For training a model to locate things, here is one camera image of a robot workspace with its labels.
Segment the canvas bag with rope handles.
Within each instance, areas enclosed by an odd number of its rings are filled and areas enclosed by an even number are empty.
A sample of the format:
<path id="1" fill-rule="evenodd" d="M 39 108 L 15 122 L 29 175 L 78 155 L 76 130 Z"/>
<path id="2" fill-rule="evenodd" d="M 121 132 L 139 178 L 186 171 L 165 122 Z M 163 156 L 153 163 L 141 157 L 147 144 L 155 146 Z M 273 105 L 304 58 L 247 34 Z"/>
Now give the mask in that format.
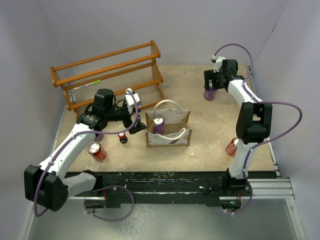
<path id="1" fill-rule="evenodd" d="M 146 146 L 148 148 L 189 146 L 192 135 L 192 129 L 188 127 L 190 113 L 190 110 L 182 109 L 173 100 L 165 99 L 158 102 L 153 111 L 145 113 Z M 164 118 L 163 134 L 153 133 L 153 118 L 156 116 Z"/>

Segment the purple soda can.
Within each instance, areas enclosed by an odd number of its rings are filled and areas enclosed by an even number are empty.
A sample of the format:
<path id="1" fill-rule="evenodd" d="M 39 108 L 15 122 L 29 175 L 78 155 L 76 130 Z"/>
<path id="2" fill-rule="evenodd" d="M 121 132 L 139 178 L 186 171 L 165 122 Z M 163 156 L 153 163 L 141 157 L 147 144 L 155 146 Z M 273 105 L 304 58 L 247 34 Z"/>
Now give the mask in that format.
<path id="1" fill-rule="evenodd" d="M 164 133 L 165 120 L 162 116 L 155 116 L 153 118 L 154 126 L 153 133 L 162 135 Z"/>
<path id="2" fill-rule="evenodd" d="M 204 99 L 207 100 L 207 101 L 214 100 L 217 91 L 218 90 L 215 89 L 215 88 L 205 89 L 204 94 L 203 94 Z"/>
<path id="3" fill-rule="evenodd" d="M 98 134 L 95 138 L 94 141 L 99 142 L 104 138 L 104 134 Z"/>

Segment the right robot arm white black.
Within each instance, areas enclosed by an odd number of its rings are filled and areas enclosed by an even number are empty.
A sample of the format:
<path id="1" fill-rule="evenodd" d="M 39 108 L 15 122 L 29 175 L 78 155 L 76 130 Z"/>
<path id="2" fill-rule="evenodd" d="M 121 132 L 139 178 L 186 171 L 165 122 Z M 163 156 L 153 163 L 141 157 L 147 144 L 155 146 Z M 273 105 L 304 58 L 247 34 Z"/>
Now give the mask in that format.
<path id="1" fill-rule="evenodd" d="M 238 147 L 231 166 L 222 180 L 222 190 L 228 196 L 248 187 L 248 171 L 258 144 L 262 144 L 271 133 L 273 107 L 263 103 L 238 75 L 238 62 L 213 56 L 214 68 L 204 71 L 205 91 L 225 89 L 240 106 L 235 127 Z"/>

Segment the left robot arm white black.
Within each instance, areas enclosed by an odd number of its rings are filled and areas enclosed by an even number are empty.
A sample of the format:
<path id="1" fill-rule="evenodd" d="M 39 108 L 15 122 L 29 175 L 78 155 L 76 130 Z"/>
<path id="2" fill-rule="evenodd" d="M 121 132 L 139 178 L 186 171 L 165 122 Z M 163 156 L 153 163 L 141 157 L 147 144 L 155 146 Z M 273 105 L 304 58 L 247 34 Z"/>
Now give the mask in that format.
<path id="1" fill-rule="evenodd" d="M 142 100 L 138 93 L 128 88 L 122 106 L 116 103 L 114 92 L 107 88 L 99 89 L 93 103 L 88 104 L 78 117 L 67 138 L 38 165 L 29 165 L 24 171 L 25 198 L 33 202 L 34 214 L 38 206 L 53 212 L 58 211 L 66 200 L 78 194 L 88 192 L 98 196 L 103 191 L 103 177 L 91 170 L 73 177 L 66 174 L 80 155 L 98 135 L 106 134 L 104 129 L 110 122 L 122 122 L 124 132 L 135 134 L 146 129 L 141 123 L 139 108 Z"/>

